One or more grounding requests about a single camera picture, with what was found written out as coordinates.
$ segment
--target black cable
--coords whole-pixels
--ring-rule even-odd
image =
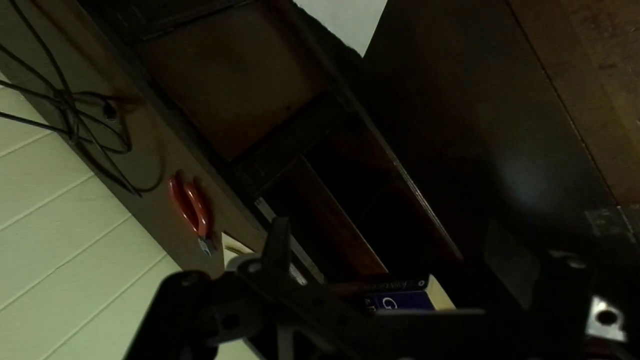
[[[25,95],[25,96],[34,96],[34,98],[38,98],[38,100],[46,100],[46,103],[51,103],[51,104],[57,107],[57,109],[64,104],[64,103],[58,100],[58,98],[53,98],[53,96],[34,92],[34,91],[30,91],[30,88],[17,87],[17,84],[12,84],[12,83],[0,80],[0,87],[7,87],[7,88],[11,88],[11,91],[17,91],[17,92],[20,92],[20,95]],[[120,141],[122,149],[104,146],[108,152],[112,152],[112,154],[126,154],[126,152],[132,151],[129,132],[120,134],[117,129],[112,129],[111,124],[103,122],[101,119],[96,119],[96,116],[93,116],[93,114],[89,114],[89,113],[79,110],[79,114],[80,114],[83,119],[86,119],[86,121],[91,121],[91,122],[95,122],[95,124],[111,131],[111,132]],[[36,127],[36,129],[46,129],[46,131],[53,131],[53,132],[71,136],[71,131],[64,131],[64,129],[58,129],[58,127],[49,127],[49,124],[30,121],[30,119],[7,114],[7,113],[0,113],[0,119],[12,121],[12,122],[20,122],[20,124],[29,124],[29,127]]]
[[[49,49],[49,45],[42,41],[40,32],[34,29],[34,24],[29,20],[29,16],[22,13],[22,9],[18,7],[17,0],[11,0],[15,13],[18,14],[18,18],[22,20],[22,24],[29,29],[29,32],[34,36],[34,41],[38,43],[38,47],[42,49],[42,52],[46,55],[49,62],[53,65],[63,91],[57,88],[42,72],[38,72],[36,69],[33,69],[29,62],[25,62],[20,57],[17,57],[15,52],[11,52],[7,47],[0,47],[0,52],[7,55],[8,59],[12,59],[17,65],[20,65],[25,71],[29,71],[30,75],[34,75],[51,92],[51,95],[42,95],[42,92],[34,92],[17,84],[8,84],[8,83],[0,83],[7,88],[12,88],[17,92],[22,92],[25,96],[34,96],[38,100],[46,100],[49,104],[57,107],[61,113],[61,119],[64,121],[66,129],[57,129],[57,127],[44,127],[40,122],[29,121],[29,119],[20,119],[20,116],[12,116],[12,114],[5,114],[0,113],[3,119],[7,121],[15,121],[15,122],[22,122],[22,124],[30,124],[30,127],[38,127],[38,129],[49,129],[54,131],[58,134],[64,134],[73,141],[73,144],[76,146],[76,151],[80,152],[83,158],[86,158],[104,179],[111,179],[114,185],[118,185],[120,189],[139,195],[141,192],[149,192],[153,189],[139,189],[135,187],[126,174],[120,170],[120,166],[114,162],[114,158],[108,154],[126,154],[132,151],[132,142],[130,142],[130,134],[129,134],[129,127],[125,122],[125,119],[120,116],[120,127],[122,132],[114,131],[111,124],[98,121],[96,116],[91,116],[86,113],[83,113],[76,103],[83,103],[83,96],[89,98],[96,98],[104,104],[104,109],[112,109],[111,103],[117,103],[117,96],[103,96],[98,92],[73,92],[71,84],[63,72],[61,62],[57,60],[54,52]],[[101,144],[101,141],[96,138],[96,134],[93,132],[93,129],[86,124],[86,121],[101,124],[104,129],[108,129],[112,134],[117,134],[117,138],[122,142],[122,149],[112,149],[112,146],[104,146]],[[111,165],[112,170],[108,170],[107,166],[103,166],[95,154],[86,149],[86,144],[95,144],[98,146],[101,154],[107,158],[107,162]]]

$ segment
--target wire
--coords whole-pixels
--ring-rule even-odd
[[[51,107],[58,109],[61,119],[64,122],[64,129],[58,127],[51,127],[51,124],[42,124],[36,121],[29,121],[22,116],[15,116],[15,114],[7,114],[0,113],[3,119],[12,121],[12,122],[20,122],[20,124],[29,124],[29,127],[38,127],[38,129],[46,129],[53,132],[58,132],[63,136],[68,136],[74,144],[74,149],[80,152],[80,157],[96,170],[101,172],[104,179],[112,181],[114,185],[118,185],[120,189],[125,189],[130,195],[141,196],[142,192],[150,192],[155,189],[139,189],[135,187],[126,174],[122,172],[122,169],[114,162],[114,158],[111,154],[126,154],[132,151],[132,142],[130,142],[130,132],[129,127],[122,119],[122,114],[118,116],[120,122],[120,131],[117,131],[114,127],[111,127],[108,122],[112,121],[112,114],[104,114],[108,121],[101,121],[84,110],[79,109],[79,104],[86,104],[89,98],[98,100],[103,104],[103,110],[112,110],[114,114],[118,114],[118,109],[114,104],[118,104],[120,98],[117,96],[104,96],[98,92],[73,92],[66,75],[63,72],[63,67],[58,62],[58,59],[54,57],[54,52],[51,50],[51,47],[42,41],[40,32],[36,30],[36,26],[29,20],[29,16],[22,13],[22,9],[18,7],[17,0],[11,0],[11,7],[15,9],[15,13],[18,14],[18,18],[22,20],[22,24],[29,29],[29,32],[34,36],[34,41],[38,43],[38,47],[42,49],[42,52],[46,55],[49,62],[53,65],[58,83],[63,84],[63,88],[54,87],[54,83],[51,79],[46,79],[42,72],[38,72],[34,67],[30,67],[27,60],[22,60],[20,57],[17,57],[12,50],[8,50],[7,47],[0,45],[0,52],[5,57],[8,57],[11,60],[15,60],[18,67],[22,67],[27,72],[30,72],[34,79],[38,79],[53,95],[44,95],[44,92],[36,92],[18,84],[11,84],[0,80],[3,87],[17,91],[25,96],[36,98],[36,100],[44,100]],[[89,122],[98,124],[103,129],[107,129],[108,132],[112,132],[118,142],[120,149],[114,146],[107,146],[103,144],[95,131],[89,127]],[[91,152],[89,144],[95,144],[103,158],[107,158],[108,166],[103,166],[96,157]]]

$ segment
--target white paneled wall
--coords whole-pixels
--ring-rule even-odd
[[[0,88],[0,113],[38,121]],[[179,266],[46,131],[0,121],[0,358],[122,358]]]

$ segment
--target white object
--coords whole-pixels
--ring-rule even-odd
[[[386,0],[294,0],[360,57],[367,55]]]

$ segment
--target wooden board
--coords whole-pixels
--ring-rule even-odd
[[[584,211],[615,196],[506,3],[391,3],[364,62],[370,114],[466,254],[498,218],[602,256]]]
[[[620,205],[640,202],[640,4],[511,0]]]
[[[136,47],[145,69],[228,162],[323,92],[318,69],[270,13],[255,3]]]

